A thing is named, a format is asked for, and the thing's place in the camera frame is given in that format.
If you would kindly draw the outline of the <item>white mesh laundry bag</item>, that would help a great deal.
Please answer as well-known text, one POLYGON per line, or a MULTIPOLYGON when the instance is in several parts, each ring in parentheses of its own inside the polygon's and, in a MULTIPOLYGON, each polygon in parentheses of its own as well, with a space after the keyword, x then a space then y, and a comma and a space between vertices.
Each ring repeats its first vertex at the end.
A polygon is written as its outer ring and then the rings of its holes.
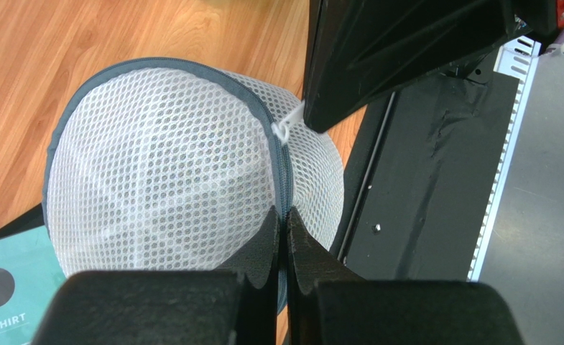
POLYGON ((125 61, 74 94, 47 150, 42 209, 66 276, 213 270, 295 208, 325 249, 343 163, 290 91, 165 57, 125 61))

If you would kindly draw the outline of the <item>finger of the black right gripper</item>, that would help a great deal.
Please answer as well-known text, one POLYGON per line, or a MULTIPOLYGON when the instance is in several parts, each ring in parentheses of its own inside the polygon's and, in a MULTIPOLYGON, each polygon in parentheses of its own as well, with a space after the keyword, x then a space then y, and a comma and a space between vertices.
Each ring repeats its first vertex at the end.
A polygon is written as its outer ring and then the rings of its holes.
POLYGON ((322 133, 417 79, 466 78, 521 24, 528 1, 311 1, 305 123, 322 133))

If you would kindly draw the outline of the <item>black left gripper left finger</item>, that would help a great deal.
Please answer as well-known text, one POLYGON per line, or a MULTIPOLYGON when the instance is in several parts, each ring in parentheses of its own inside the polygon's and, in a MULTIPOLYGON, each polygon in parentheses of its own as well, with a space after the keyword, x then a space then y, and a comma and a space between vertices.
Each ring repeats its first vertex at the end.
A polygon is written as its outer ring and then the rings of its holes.
POLYGON ((279 216, 209 271, 88 271, 59 289, 35 344, 274 344, 279 216))

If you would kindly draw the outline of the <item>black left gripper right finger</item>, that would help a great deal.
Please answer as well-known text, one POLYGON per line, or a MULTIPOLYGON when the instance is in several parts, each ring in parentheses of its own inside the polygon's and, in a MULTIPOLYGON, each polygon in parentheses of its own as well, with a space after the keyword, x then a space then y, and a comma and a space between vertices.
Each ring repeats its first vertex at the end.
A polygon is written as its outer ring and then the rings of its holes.
POLYGON ((365 280, 286 218, 291 344, 522 344, 505 300, 474 282, 365 280))

